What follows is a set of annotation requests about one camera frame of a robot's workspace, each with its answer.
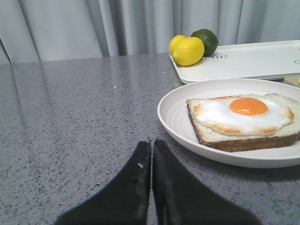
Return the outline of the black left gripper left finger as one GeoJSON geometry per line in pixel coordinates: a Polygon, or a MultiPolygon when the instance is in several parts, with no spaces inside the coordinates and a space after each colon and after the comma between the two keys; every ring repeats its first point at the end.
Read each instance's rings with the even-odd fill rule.
{"type": "Polygon", "coordinates": [[[126,165],[100,192],[62,214],[57,225],[145,225],[150,195],[151,144],[139,142],[126,165]]]}

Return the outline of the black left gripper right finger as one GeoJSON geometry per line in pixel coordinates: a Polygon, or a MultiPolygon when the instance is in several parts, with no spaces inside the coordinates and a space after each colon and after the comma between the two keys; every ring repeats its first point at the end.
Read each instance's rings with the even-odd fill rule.
{"type": "Polygon", "coordinates": [[[152,190],[160,225],[259,225],[251,212],[195,178],[163,140],[153,150],[152,190]]]}

